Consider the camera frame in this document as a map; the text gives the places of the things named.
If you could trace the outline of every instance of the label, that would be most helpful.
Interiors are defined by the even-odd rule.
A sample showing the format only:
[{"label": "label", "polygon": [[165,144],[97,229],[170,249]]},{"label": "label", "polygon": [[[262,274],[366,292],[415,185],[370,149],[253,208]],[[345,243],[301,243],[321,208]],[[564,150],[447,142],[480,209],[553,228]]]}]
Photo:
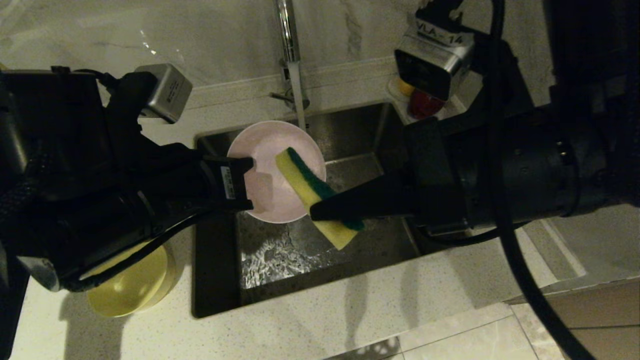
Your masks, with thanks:
[{"label": "label", "polygon": [[231,178],[231,169],[229,167],[220,167],[222,173],[222,182],[225,185],[225,195],[228,200],[236,199],[236,189],[234,189],[234,180]]},{"label": "label", "polygon": [[178,92],[178,87],[180,87],[180,83],[178,83],[177,80],[173,80],[171,85],[169,85],[169,95],[166,97],[166,102],[171,103],[173,101],[175,94]]},{"label": "label", "polygon": [[420,19],[416,19],[416,25],[418,26],[418,34],[432,38],[437,42],[450,47],[465,45],[465,39],[462,34],[450,33]]}]

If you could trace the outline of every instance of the yellow sponge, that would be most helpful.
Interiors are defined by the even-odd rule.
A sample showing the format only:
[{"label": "yellow sponge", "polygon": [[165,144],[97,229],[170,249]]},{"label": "yellow sponge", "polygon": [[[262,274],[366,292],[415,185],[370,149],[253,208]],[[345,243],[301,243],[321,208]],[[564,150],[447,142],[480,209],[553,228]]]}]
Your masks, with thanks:
[{"label": "yellow sponge", "polygon": [[[276,156],[276,165],[302,200],[307,213],[311,205],[335,194],[326,183],[311,172],[300,155],[292,148]],[[338,220],[314,221],[314,224],[338,250],[342,250],[359,230],[364,228],[362,222],[345,223]]]}]

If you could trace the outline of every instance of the kitchen sink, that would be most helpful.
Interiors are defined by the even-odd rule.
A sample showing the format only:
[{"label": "kitchen sink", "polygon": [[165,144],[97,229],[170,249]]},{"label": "kitchen sink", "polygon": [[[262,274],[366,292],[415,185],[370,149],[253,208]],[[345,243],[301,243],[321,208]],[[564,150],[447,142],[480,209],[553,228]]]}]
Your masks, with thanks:
[{"label": "kitchen sink", "polygon": [[[307,119],[307,132],[326,162],[327,183],[337,192],[400,167],[406,161],[402,128],[390,104]],[[198,147],[226,155],[242,130],[202,137]],[[269,224],[247,213],[216,215],[196,226],[193,315],[213,315],[438,250],[418,247],[416,236],[403,218],[366,220],[365,230],[337,251],[308,216]]]}]

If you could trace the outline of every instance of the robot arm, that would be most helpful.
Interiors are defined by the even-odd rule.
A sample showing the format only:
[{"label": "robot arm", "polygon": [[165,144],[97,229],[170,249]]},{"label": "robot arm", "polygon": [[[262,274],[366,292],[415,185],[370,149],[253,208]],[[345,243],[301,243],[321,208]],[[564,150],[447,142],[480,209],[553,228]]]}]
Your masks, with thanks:
[{"label": "robot arm", "polygon": [[[488,75],[490,36],[451,19],[459,4],[433,1],[416,13],[416,26],[396,50],[403,80],[448,97],[465,67]],[[580,18],[563,5],[549,6],[555,17],[554,38],[560,39],[554,42],[555,64],[564,70],[557,71],[551,104],[533,106],[517,59],[506,42],[500,46],[506,133],[501,153],[513,220],[579,215],[619,202],[640,206],[640,160],[638,150],[631,147],[640,139],[640,127],[637,113],[630,113],[637,95],[624,87],[625,82],[633,83],[628,80],[633,72],[627,74],[626,58],[616,56],[620,44],[599,38],[593,38],[590,46],[571,50],[558,44],[571,38],[577,28],[589,28],[596,15],[585,12]],[[603,4],[598,10],[613,12],[612,7]],[[607,36],[616,35],[607,30],[614,23],[601,25]],[[454,39],[453,44],[443,39]],[[581,51],[588,54],[581,56]],[[490,116],[487,93],[484,86],[461,115],[406,126],[404,168],[312,206],[311,217],[406,216],[431,235],[494,225],[483,150]]]},{"label": "robot arm", "polygon": [[[252,208],[243,177],[252,159],[158,146],[140,133],[141,113],[175,121],[182,112],[191,85],[171,65],[117,80],[63,67],[0,76],[1,240],[46,288],[87,290],[160,241],[86,276],[129,247],[164,241],[193,217]],[[105,108],[96,76],[111,93]]]}]

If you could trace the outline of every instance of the yellow bowl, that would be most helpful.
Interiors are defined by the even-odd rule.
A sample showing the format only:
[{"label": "yellow bowl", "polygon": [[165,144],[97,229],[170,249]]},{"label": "yellow bowl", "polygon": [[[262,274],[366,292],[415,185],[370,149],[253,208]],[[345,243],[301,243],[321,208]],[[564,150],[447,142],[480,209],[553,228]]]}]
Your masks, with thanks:
[{"label": "yellow bowl", "polygon": [[[92,271],[105,271],[140,250],[146,243],[123,251]],[[89,304],[103,316],[125,316],[146,310],[171,290],[175,278],[175,262],[166,247],[158,249],[123,272],[87,291]]]}]

